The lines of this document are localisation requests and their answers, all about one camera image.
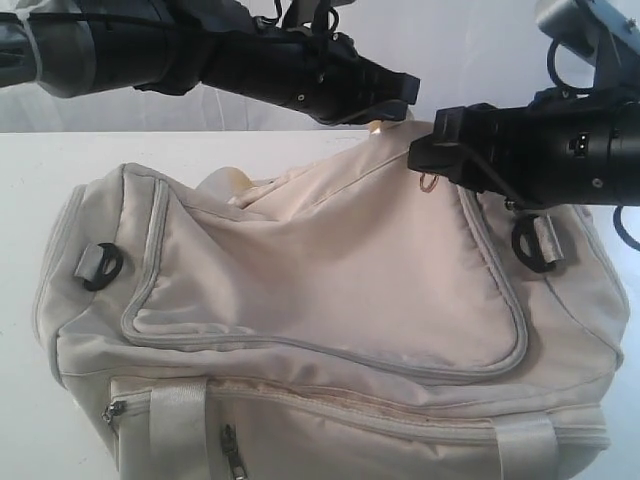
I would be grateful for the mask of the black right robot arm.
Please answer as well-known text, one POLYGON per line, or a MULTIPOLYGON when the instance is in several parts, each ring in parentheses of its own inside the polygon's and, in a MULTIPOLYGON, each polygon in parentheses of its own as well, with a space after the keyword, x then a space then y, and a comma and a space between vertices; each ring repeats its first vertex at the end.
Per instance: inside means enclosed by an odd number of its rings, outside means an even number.
POLYGON ((625 89, 563 97, 550 89, 525 107, 442 109, 432 132, 412 142, 407 165, 525 209, 636 206, 639 97, 625 89))

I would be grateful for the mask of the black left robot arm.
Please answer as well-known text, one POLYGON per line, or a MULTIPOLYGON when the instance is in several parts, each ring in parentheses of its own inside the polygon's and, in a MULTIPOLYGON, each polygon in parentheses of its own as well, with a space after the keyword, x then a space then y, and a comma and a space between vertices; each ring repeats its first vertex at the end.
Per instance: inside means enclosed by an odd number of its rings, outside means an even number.
POLYGON ((58 98, 206 85, 327 125, 402 121, 420 82, 361 56, 336 1, 20 1, 1 16, 1 83, 58 98))

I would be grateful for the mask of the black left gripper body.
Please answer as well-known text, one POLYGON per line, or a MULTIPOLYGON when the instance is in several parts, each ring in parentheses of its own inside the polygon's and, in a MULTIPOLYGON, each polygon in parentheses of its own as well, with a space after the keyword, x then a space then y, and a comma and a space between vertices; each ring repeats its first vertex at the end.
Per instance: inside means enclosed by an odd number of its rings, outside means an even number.
POLYGON ((286 30, 265 19, 247 31, 215 32, 199 69, 202 84, 288 110, 323 125, 380 118, 380 66, 343 35, 286 30))

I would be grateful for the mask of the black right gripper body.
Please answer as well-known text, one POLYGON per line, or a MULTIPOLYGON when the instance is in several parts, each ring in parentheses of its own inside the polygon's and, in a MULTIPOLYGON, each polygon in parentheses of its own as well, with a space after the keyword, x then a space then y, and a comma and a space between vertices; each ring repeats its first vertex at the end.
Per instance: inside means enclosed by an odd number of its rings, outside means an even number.
POLYGON ((528 206, 630 204, 630 100, 498 109, 482 155, 528 206))

